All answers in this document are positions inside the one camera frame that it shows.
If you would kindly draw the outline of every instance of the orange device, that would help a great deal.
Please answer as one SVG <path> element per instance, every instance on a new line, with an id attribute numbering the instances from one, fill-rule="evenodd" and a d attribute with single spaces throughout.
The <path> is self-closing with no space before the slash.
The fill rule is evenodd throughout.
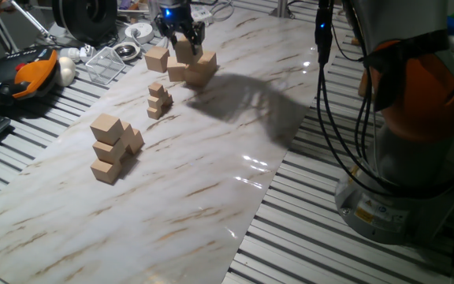
<path id="1" fill-rule="evenodd" d="M 33 47 L 0 59 L 0 104 L 42 96 L 55 84 L 57 51 Z"/>

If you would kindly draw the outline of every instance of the stacked wooden blocks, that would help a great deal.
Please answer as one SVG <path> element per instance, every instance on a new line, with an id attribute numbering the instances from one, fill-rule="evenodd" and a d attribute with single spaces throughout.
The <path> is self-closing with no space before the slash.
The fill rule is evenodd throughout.
<path id="1" fill-rule="evenodd" d="M 203 56 L 195 63 L 185 68 L 185 82 L 191 86 L 205 87 L 217 71 L 217 54 L 204 51 Z"/>
<path id="2" fill-rule="evenodd" d="M 148 117 L 153 119 L 160 118 L 162 107 L 169 107 L 173 103 L 173 97 L 164 89 L 162 84 L 157 82 L 148 86 L 150 98 L 148 99 Z"/>
<path id="3" fill-rule="evenodd" d="M 97 180 L 113 184 L 122 171 L 122 155 L 125 152 L 134 155 L 143 146 L 141 132 L 108 114 L 99 115 L 91 130 L 97 140 L 92 147 L 98 156 L 91 165 L 92 173 Z"/>
<path id="4" fill-rule="evenodd" d="M 145 54 L 147 68 L 160 73 L 168 71 L 169 81 L 185 81 L 188 85 L 205 87 L 217 71 L 217 54 L 212 51 L 203 51 L 203 47 L 192 45 L 183 35 L 174 44 L 176 57 L 169 56 L 169 50 L 164 47 L 152 47 Z M 148 99 L 148 117 L 159 119 L 162 108 L 173 103 L 173 97 L 164 87 L 154 82 L 148 87 L 150 98 Z"/>

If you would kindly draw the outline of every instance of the marble-pattern mat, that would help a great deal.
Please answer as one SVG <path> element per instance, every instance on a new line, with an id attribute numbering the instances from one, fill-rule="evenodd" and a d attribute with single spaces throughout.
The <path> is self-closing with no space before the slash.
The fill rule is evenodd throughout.
<path id="1" fill-rule="evenodd" d="M 0 278 L 220 283 L 313 101 L 313 38 L 307 22 L 237 10 L 207 28 L 220 69 L 204 90 L 136 65 L 0 194 Z M 175 101 L 159 121 L 153 81 Z M 114 186 L 89 167 L 102 112 L 146 142 Z"/>

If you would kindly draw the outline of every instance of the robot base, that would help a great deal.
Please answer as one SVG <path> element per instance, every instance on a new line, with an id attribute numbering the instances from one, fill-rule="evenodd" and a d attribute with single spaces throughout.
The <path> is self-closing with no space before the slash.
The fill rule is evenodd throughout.
<path id="1" fill-rule="evenodd" d="M 352 173 L 369 188 L 385 192 L 358 167 Z M 454 208 L 454 191 L 431 200 L 380 196 L 366 191 L 348 175 L 337 184 L 335 201 L 343 220 L 362 236 L 384 244 L 428 244 Z"/>

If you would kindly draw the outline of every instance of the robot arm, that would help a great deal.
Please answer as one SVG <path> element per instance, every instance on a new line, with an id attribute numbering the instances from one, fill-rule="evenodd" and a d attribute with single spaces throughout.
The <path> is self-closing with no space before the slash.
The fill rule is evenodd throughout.
<path id="1" fill-rule="evenodd" d="M 160 13 L 154 19 L 158 30 L 173 45 L 177 42 L 175 32 L 185 35 L 191 44 L 193 54 L 197 54 L 195 46 L 204 41 L 206 25 L 203 22 L 194 22 L 191 13 L 191 0 L 158 0 Z"/>

